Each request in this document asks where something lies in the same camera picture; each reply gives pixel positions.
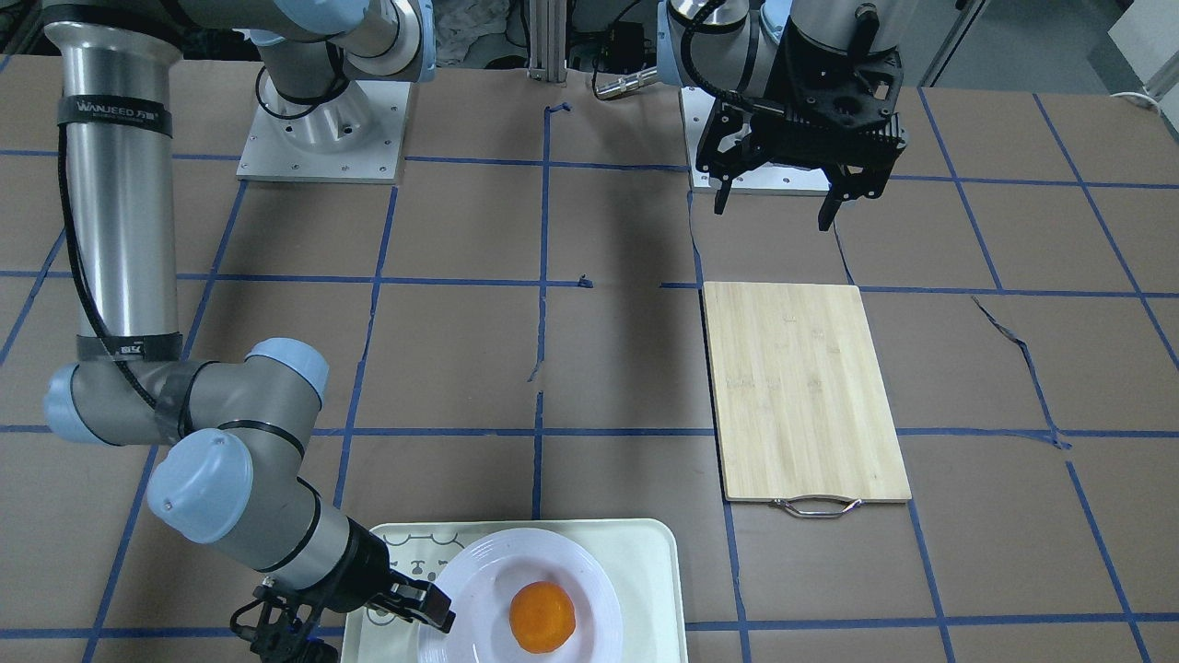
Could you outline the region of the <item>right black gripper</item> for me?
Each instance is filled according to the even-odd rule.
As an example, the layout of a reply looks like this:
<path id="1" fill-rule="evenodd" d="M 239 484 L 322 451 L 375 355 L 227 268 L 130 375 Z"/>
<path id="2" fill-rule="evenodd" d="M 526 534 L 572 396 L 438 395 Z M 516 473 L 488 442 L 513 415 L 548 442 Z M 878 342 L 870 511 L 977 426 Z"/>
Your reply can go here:
<path id="1" fill-rule="evenodd" d="M 369 605 L 440 634 L 450 634 L 456 618 L 442 587 L 391 569 L 387 541 L 351 520 L 341 562 L 324 579 L 303 590 L 282 590 L 278 582 L 253 587 L 253 600 L 232 613 L 230 630 L 262 662 L 337 662 L 335 646 L 312 637 L 321 615 Z"/>

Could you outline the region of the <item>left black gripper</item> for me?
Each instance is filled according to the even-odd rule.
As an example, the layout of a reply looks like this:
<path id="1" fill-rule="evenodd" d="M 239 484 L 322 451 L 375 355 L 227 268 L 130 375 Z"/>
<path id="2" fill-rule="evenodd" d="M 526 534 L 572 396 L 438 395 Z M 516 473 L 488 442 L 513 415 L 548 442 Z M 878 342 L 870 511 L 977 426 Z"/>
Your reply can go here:
<path id="1" fill-rule="evenodd" d="M 896 112 L 905 18 L 699 18 L 694 87 L 714 98 L 696 168 L 723 215 L 733 178 L 763 164 L 821 169 L 818 229 L 885 188 L 908 146 Z"/>

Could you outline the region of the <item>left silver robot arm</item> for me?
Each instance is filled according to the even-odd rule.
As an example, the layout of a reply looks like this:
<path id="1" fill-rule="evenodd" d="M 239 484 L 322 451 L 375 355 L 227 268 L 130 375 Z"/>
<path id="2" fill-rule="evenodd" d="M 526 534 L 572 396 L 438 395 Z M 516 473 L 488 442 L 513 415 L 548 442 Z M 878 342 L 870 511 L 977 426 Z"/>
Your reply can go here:
<path id="1" fill-rule="evenodd" d="M 724 214 L 736 180 L 768 164 L 818 169 L 817 217 L 876 201 L 908 146 L 896 112 L 914 1 L 661 1 L 657 63 L 712 98 L 694 168 Z"/>

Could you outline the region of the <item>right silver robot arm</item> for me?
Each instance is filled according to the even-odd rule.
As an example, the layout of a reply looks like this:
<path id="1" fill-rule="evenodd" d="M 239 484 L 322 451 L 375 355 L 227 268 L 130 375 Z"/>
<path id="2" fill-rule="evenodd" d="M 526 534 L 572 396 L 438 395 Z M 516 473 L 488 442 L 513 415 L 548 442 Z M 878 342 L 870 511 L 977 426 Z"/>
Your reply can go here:
<path id="1" fill-rule="evenodd" d="M 42 414 L 71 442 L 165 446 L 145 503 L 170 529 L 263 575 L 230 630 L 264 662 L 336 662 L 321 615 L 373 609 L 447 634 L 449 596 L 391 569 L 378 536 L 299 478 L 330 369 L 274 337 L 237 365 L 182 357 L 169 71 L 186 29 L 248 29 L 278 122 L 362 109 L 358 81 L 426 81 L 426 1 L 45 1 L 64 63 L 55 177 L 79 298 L 74 365 Z"/>

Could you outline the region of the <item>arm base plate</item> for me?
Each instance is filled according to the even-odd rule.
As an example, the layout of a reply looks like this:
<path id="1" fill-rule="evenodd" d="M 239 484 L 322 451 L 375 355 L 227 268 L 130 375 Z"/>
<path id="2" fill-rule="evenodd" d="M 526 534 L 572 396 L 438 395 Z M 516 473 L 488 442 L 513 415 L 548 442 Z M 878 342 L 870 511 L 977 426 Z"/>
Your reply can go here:
<path id="1" fill-rule="evenodd" d="M 686 160 L 691 168 L 692 190 L 714 192 L 719 180 L 712 180 L 703 169 L 694 166 L 696 150 L 705 134 L 705 125 L 713 110 L 714 98 L 703 88 L 679 88 L 681 97 L 683 140 Z M 829 180 L 821 169 L 784 168 L 766 163 L 737 176 L 732 180 L 731 193 L 784 193 L 784 196 L 818 196 L 828 193 Z"/>
<path id="2" fill-rule="evenodd" d="M 317 109 L 286 101 L 268 76 L 256 88 L 261 105 L 241 150 L 241 180 L 380 185 L 399 180 L 411 84 L 353 81 Z"/>

